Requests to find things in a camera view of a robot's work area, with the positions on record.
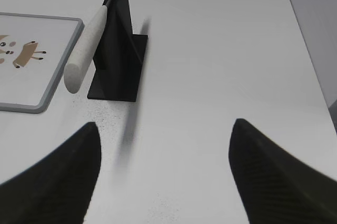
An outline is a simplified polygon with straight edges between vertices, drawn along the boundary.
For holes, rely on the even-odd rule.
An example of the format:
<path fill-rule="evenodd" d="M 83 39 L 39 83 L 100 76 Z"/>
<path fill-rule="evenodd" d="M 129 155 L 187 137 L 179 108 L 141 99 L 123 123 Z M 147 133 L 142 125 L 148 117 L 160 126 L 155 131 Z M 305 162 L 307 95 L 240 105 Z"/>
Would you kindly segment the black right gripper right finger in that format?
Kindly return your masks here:
<path fill-rule="evenodd" d="M 249 223 L 336 223 L 336 181 L 236 119 L 229 164 Z"/>

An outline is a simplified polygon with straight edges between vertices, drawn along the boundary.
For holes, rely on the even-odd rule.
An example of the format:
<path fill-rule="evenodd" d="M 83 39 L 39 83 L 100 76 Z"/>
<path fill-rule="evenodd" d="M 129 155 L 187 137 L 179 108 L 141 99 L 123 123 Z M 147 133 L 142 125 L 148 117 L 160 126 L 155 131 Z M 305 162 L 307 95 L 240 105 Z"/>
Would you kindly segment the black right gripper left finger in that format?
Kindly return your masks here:
<path fill-rule="evenodd" d="M 1 223 L 83 223 L 100 173 L 94 122 L 30 168 L 1 184 Z"/>

